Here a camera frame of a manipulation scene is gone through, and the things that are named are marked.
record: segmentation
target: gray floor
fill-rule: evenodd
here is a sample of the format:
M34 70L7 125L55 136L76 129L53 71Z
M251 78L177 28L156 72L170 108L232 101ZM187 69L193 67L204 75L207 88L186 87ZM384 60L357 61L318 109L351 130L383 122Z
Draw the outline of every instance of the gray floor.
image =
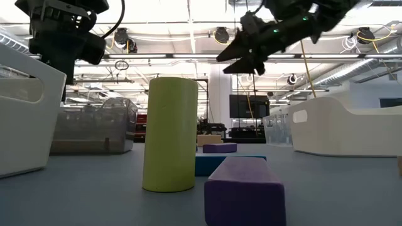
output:
M52 156L47 169L0 180L0 225L205 226L207 178L181 193L141 189L143 145L120 156ZM402 225L396 159L331 158L240 144L265 154L286 188L288 225Z

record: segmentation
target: white pillar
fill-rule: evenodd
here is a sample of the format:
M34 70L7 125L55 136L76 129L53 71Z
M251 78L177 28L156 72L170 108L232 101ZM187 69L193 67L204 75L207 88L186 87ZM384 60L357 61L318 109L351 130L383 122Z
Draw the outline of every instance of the white pillar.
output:
M232 94L232 75L224 74L228 65L211 65L209 74L209 112L211 123L223 123L226 128L232 127L229 110L229 95Z

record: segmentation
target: foam block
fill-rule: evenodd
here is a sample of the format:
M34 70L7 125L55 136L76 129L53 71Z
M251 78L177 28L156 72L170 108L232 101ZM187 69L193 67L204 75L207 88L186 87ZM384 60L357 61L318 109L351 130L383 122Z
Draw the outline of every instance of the foam block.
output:
M227 157L205 182L208 226L285 226L285 189L261 158Z
M198 135L197 145L202 147L204 144L221 144L223 143L220 135Z
M216 168L228 157L225 154L196 154L195 157L195 176L210 176ZM266 161L265 156L239 156L239 157L255 157L262 158Z
M149 83L145 190L175 192L194 186L197 98L197 83L187 78L160 77Z
M237 151L237 144L204 144L204 146L202 146L202 151L204 153L233 153Z

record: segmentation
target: yellow cable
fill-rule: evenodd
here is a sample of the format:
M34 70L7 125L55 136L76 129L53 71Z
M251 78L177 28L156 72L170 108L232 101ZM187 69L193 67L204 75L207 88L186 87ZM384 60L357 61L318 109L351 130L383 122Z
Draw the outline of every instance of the yellow cable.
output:
M221 44L221 45L229 45L229 42L227 42L227 43L225 44L225 43L220 43L218 40L216 40L215 34L216 34L216 31L214 31L214 32L212 33L212 37L214 38L214 40L216 41L216 43Z
M379 53L376 43L373 42L372 45L374 45L374 48L376 49L377 53ZM385 68L387 69L387 72L390 74L390 76L392 76L392 78L393 78L398 84L400 84L399 81L398 81L398 79L389 71L389 68L388 68L387 64L386 64L385 62L383 62L383 64L384 64Z
M113 35L113 39L112 39L112 46L108 47L108 46L106 45L106 48L111 49L111 48L113 48L113 46L114 46L114 35Z
M376 43L373 42L372 45L374 45L374 48L376 49L377 53L379 53Z
M239 80L239 77L238 77L238 76L237 76L237 81L239 82L241 88L243 89L243 92L245 92L246 95L247 95L247 101L249 102L249 110L250 110L250 114L251 114L251 119L254 119L253 112L252 112L252 110L251 110L251 104L250 104L250 99L249 99L249 93L247 93L247 92L244 90L243 86L242 86L241 83L240 83L240 80Z
M300 40L300 44L301 44L301 51L303 52L304 64L306 65L308 81L310 82L310 86L312 88L314 98L316 98L317 95L315 95L314 85L312 82L312 78L310 77L310 71L308 70L308 66L307 66L306 53L304 52L303 40Z
M368 38L362 38L362 37L360 37L360 36L359 36L359 34L361 33L360 31L358 31L358 32L356 33L356 36L357 36L358 38L360 38L361 40L364 40L364 41L380 41L380 40L384 40L384 39L388 38L388 37L392 34L392 30L393 30L393 29L394 29L394 27L391 26L391 31L389 31L389 34L388 34L387 36L382 37L382 38L379 38L379 39L376 39L376 40L371 40L371 39L368 39Z

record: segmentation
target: beige block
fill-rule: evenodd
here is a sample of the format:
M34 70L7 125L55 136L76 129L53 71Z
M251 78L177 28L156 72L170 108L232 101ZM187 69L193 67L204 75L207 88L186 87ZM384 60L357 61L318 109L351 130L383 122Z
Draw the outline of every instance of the beige block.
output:
M222 137L220 135L198 135L197 146L202 147L204 144L222 144Z
M399 175L402 176L402 156L398 156Z

